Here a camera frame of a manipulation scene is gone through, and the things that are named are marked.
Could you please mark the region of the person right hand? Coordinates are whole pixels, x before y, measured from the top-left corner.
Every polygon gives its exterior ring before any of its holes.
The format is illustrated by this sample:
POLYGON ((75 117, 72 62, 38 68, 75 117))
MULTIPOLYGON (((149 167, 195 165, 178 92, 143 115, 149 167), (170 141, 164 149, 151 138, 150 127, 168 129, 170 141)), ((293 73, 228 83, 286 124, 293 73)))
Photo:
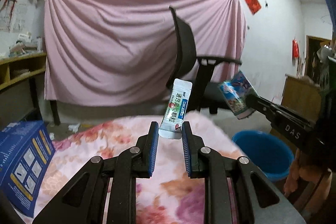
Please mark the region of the person right hand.
POLYGON ((299 149, 295 152, 294 161, 290 165, 289 174, 284 184, 284 194, 298 190, 299 180, 312 183, 314 189, 310 197, 303 203, 303 212, 309 217, 319 211, 329 195, 333 174, 330 169, 324 169, 313 164, 308 156, 299 149))

